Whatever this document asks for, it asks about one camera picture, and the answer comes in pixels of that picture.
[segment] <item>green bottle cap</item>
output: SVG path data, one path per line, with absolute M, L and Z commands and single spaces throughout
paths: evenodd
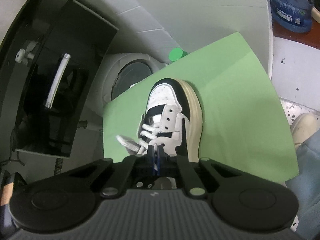
M 184 56 L 186 56 L 186 55 L 188 55 L 187 52 L 183 51 L 183 50 L 180 49 L 180 48 L 175 48 L 175 49 L 173 49 L 173 50 L 170 51 L 170 53 L 169 53 L 169 60 L 170 60 L 171 62 L 175 62 L 175 61 L 177 61 L 178 59 L 180 59 L 180 58 L 182 58 L 182 57 L 184 57 Z

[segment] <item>door handle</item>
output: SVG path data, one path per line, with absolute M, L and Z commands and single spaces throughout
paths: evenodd
M 53 79 L 47 100 L 45 102 L 45 107 L 47 107 L 49 109 L 52 108 L 54 97 L 56 95 L 56 92 L 57 92 L 58 86 L 60 84 L 62 75 L 68 65 L 70 58 L 71 58 L 71 55 L 66 53 L 66 54 L 64 54 L 64 56 L 60 62 L 59 68 L 58 68 L 57 73 Z

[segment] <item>washing machine door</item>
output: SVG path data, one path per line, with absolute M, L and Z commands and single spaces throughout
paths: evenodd
M 111 100 L 152 74 L 149 66 L 142 62 L 130 62 L 119 72 L 111 91 Z

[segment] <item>denim leg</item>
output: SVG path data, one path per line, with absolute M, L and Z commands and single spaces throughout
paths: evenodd
M 299 175 L 286 181 L 299 200 L 296 233 L 311 240 L 320 231 L 320 130 L 297 149 Z

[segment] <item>white drum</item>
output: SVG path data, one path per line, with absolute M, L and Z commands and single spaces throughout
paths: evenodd
M 147 54 L 106 55 L 91 85 L 85 105 L 102 116 L 106 103 L 165 66 L 165 63 L 160 63 Z

